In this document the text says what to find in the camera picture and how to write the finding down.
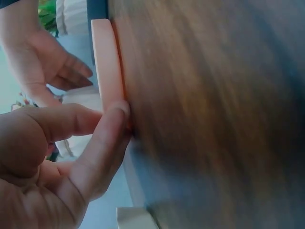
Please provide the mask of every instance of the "wood grain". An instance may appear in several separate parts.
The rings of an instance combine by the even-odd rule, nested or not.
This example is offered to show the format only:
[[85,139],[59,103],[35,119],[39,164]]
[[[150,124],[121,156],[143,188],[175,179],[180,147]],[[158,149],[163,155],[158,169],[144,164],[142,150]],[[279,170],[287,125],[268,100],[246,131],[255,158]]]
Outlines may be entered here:
[[162,229],[303,228],[304,1],[109,8],[136,131],[135,204]]

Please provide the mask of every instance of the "green plant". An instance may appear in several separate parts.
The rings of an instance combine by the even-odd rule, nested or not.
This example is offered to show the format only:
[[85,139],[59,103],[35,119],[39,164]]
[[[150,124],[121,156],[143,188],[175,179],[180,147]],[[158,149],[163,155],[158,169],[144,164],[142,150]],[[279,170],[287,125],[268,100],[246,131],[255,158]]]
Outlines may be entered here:
[[56,0],[39,0],[38,15],[44,28],[57,37]]

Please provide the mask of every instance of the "wrist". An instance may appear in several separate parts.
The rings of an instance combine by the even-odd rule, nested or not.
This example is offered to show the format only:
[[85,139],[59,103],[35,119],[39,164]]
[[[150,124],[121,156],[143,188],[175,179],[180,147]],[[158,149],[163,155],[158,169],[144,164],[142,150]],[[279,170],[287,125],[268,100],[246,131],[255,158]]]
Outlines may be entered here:
[[20,0],[0,10],[0,40],[4,47],[24,43],[40,29],[38,0]]

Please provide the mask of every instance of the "human hand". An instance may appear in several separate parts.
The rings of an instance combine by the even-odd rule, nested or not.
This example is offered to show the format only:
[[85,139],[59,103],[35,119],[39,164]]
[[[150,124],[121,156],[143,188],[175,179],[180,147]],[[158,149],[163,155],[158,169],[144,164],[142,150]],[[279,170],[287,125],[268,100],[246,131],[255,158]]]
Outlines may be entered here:
[[1,9],[1,40],[23,91],[38,106],[54,106],[60,102],[46,84],[64,91],[90,86],[92,71],[39,25],[37,6],[37,0],[20,0]]
[[[106,191],[122,163],[128,117],[126,102],[114,104],[102,118],[76,104],[0,115],[1,226],[78,227],[89,202]],[[92,132],[75,162],[44,160],[48,143]]]

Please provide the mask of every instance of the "pink plastic piece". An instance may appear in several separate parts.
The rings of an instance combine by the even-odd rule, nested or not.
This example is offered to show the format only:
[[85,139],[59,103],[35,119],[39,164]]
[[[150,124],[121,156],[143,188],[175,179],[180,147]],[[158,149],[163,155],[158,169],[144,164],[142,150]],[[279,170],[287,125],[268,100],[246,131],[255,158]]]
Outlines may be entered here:
[[103,111],[123,100],[123,84],[114,32],[108,19],[91,21],[96,73]]

